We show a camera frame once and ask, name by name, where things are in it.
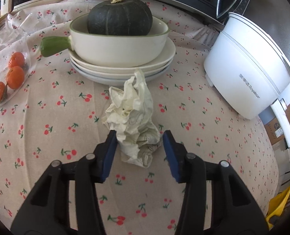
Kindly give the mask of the cream paper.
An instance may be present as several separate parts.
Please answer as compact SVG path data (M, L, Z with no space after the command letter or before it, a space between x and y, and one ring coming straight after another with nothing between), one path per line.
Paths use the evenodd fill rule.
M161 146L161 136L152 122L153 99L144 74L136 70L123 89L109 88L110 106L102 118L109 130L116 131L121 160L139 167L150 167L153 153Z

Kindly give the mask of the yellow snack bag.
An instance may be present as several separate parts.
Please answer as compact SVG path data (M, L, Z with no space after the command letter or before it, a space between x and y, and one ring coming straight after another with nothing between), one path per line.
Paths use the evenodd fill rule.
M266 215L266 221L269 230L271 230L275 226L276 222L282 215L289 196L290 186L269 201L268 212Z

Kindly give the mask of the cherry print tablecloth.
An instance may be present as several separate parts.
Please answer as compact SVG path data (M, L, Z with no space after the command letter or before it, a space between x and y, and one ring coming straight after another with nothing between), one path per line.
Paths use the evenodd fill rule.
M67 51L45 58L43 37L68 36L69 24L103 0L66 0L30 7L11 16L24 41L0 49L0 70L28 46L32 71L25 84L0 106L0 221L9 228L35 182L53 160L64 163L92 152L112 125L106 109L109 87L92 82L71 66ZM207 162L225 160L239 174L263 213L275 195L278 165L262 121L244 120L210 87L203 62L218 31L172 6L146 0L169 26L176 46L169 69L148 83L152 122ZM162 147L148 168L124 162L117 150L111 173L96 186L108 234L173 234L185 186L172 177Z

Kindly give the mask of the right tangerine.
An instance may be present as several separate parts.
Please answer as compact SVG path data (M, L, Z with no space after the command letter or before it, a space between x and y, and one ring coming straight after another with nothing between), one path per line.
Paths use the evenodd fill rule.
M20 66L9 69L6 75L6 83L9 88L16 90L24 82L24 70Z

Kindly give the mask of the white electric cooking pot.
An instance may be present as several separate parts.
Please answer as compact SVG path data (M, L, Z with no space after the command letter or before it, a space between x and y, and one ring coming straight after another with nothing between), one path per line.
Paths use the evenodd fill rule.
M210 86L243 118L251 120L270 107L290 147L290 123L279 99L290 84L290 61L270 35L230 12L204 69Z

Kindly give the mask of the lower white plate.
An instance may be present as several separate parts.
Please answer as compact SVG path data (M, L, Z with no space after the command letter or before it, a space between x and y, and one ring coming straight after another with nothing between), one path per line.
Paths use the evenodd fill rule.
M153 81L160 76L164 75L168 68L170 67L171 63L173 60L170 60L166 65L164 65L162 68L158 69L157 73L154 72L149 72L149 73L144 73L146 83ZM83 77L104 85L109 85L109 86L114 86L114 87L122 87L125 83L126 80L130 79L134 74L128 74L127 76L124 76L123 74L115 74L114 76L98 76L97 73L87 73L83 70L81 70L76 63L71 61L71 66L73 67L73 70L75 72L78 72L80 75Z

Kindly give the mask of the white plate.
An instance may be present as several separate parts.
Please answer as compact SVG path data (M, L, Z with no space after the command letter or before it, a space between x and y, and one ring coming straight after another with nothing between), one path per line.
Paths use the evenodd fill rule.
M171 63L173 60L170 60L166 65L164 65L162 68L158 69L157 73L154 72L149 72L149 73L144 73L146 83L153 81L160 76L164 75L168 68L170 67ZM76 63L71 61L71 66L73 67L73 70L75 72L78 72L80 75L83 77L104 85L109 85L109 86L114 86L114 87L122 87L125 83L126 80L130 79L134 74L128 74L127 76L124 76L123 74L115 74L114 76L98 76L97 73L87 73L83 70L81 70Z
M74 52L69 50L68 54L70 56L70 60L74 61L76 66L80 69L84 69L85 71L94 71L98 73L108 73L108 74L128 74L134 72L136 69L142 69L144 72L155 71L157 69L162 69L167 66L167 63L173 60L176 53L176 47L173 41L170 38L167 38L167 41L163 47L161 53L154 60L142 64L142 65L128 65L127 63L123 63L122 65L94 65L86 62L80 56Z

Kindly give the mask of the top tangerine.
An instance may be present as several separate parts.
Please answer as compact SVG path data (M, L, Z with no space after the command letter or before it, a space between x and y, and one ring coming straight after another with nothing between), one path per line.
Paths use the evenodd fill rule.
M16 66L23 67L25 63L25 57L21 52L14 52L8 62L8 68L14 68Z

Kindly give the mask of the upper white plate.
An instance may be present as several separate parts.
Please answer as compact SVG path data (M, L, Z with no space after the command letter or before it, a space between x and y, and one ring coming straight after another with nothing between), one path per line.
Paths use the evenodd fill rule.
M127 63L123 63L122 65L94 65L86 62L80 56L74 52L69 50L68 54L70 56L70 60L74 61L76 66L80 69L84 69L85 71L94 71L98 73L108 73L108 74L128 74L134 72L136 69L142 69L144 72L155 71L157 69L162 69L167 66L167 63L173 60L176 53L176 47L173 41L170 38L167 38L167 41L163 47L161 53L154 60L142 64L142 65L128 65Z

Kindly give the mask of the dark green pumpkin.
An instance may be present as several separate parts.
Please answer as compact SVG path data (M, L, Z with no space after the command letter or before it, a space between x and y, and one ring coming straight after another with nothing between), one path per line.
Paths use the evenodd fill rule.
M146 36L152 27L152 12L141 0L106 0L87 16L90 34Z

